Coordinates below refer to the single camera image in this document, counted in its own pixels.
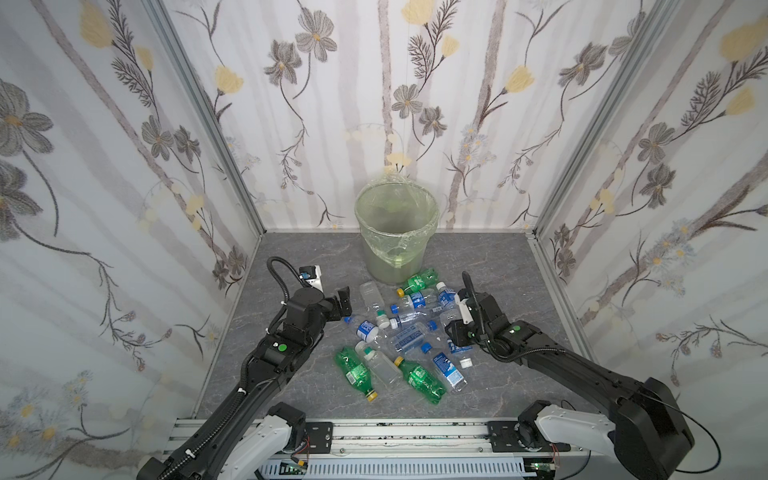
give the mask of bottle label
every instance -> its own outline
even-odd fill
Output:
[[[359,327],[357,327],[357,336],[366,342],[370,342],[373,340],[371,330],[374,328],[376,328],[376,325],[366,320],[365,322],[361,323]]]
[[[424,296],[420,292],[411,293],[411,303],[413,304],[414,310],[426,304],[424,302]]]
[[[407,326],[395,337],[395,350],[406,352],[419,345],[424,340],[424,334],[421,333],[416,325]]]
[[[440,306],[445,308],[449,303],[454,303],[453,296],[456,294],[453,290],[446,288],[437,296]]]
[[[448,380],[448,383],[450,383],[452,387],[455,387],[464,379],[462,373],[456,369],[456,367],[453,365],[453,362],[448,360],[448,357],[445,356],[444,353],[438,353],[435,355],[435,358],[433,358],[432,361],[435,363],[437,369],[440,370],[440,373],[443,374],[445,379]]]
[[[346,379],[350,385],[355,385],[366,373],[366,366],[362,363],[346,373]]]
[[[471,351],[472,351],[472,346],[471,346],[471,345],[467,345],[467,346],[456,346],[456,345],[453,343],[453,341],[451,341],[451,339],[448,339],[448,348],[451,350],[451,354],[452,354],[452,355],[455,355],[455,354],[457,354],[457,353],[462,353],[462,352],[471,352]]]
[[[427,375],[427,371],[424,370],[424,367],[417,366],[413,369],[411,374],[408,375],[408,384],[413,388],[418,388],[417,385],[420,385],[422,382],[424,382],[424,378]]]

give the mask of blue bottle label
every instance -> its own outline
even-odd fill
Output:
[[[453,362],[448,360],[448,357],[445,356],[444,353],[438,353],[432,361],[437,366],[437,370],[440,370],[440,373],[443,374],[452,387],[456,387],[456,385],[464,379],[462,373],[456,369]]]
[[[454,303],[453,296],[456,294],[453,290],[446,288],[437,296],[440,306],[445,308],[449,303]]]
[[[376,325],[366,320],[365,322],[361,323],[359,327],[357,327],[357,336],[366,342],[370,342],[371,340],[373,340],[373,335],[371,335],[371,331],[375,328],[376,328]]]
[[[413,308],[417,309],[420,306],[424,306],[424,296],[421,292],[411,293],[411,303],[413,304]]]
[[[457,354],[457,353],[462,353],[462,352],[470,352],[470,351],[472,351],[472,346],[471,346],[471,345],[467,345],[467,346],[456,346],[456,345],[453,343],[453,341],[451,341],[451,339],[448,339],[448,348],[451,350],[451,354],[452,354],[452,355],[455,355],[455,354]]]
[[[424,334],[416,325],[407,326],[395,337],[395,350],[398,352],[407,352],[413,347],[421,345],[424,341]]]

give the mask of metal bracket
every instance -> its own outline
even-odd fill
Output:
[[[307,422],[306,436],[310,440],[310,454],[331,453],[333,442],[332,422]]]

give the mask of green bottle label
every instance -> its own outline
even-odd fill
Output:
[[[346,373],[346,379],[350,385],[355,385],[366,374],[366,366],[362,363]]]

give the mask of flower pattern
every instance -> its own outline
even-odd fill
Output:
[[[301,66],[301,57],[296,52],[296,46],[288,41],[277,43],[272,40],[270,58],[275,64],[265,67],[264,73],[269,75],[272,85],[279,85],[283,77],[292,84],[296,83],[296,68]]]
[[[592,42],[589,42],[581,50],[581,53],[574,57],[576,65],[560,70],[558,84],[565,87],[573,80],[576,80],[579,85],[586,83],[590,72],[603,66],[606,48],[605,45],[593,45]]]
[[[37,215],[43,211],[22,188],[27,174],[20,168],[0,160],[0,242],[18,238],[15,215]]]
[[[315,10],[314,15],[308,8],[301,8],[299,24],[306,30],[296,34],[296,46],[304,53],[314,51],[319,61],[328,60],[327,51],[336,51],[336,43],[329,38],[333,32],[333,22],[324,12]]]
[[[419,94],[418,89],[418,85],[411,84],[410,87],[400,85],[395,90],[394,95],[397,102],[392,105],[392,109],[400,111],[400,118],[408,118],[411,113],[418,114],[422,110],[422,102],[416,100],[416,96]]]
[[[40,132],[53,127],[51,119],[29,111],[27,94],[19,87],[0,81],[0,155],[11,157],[27,144],[39,154],[53,151]]]

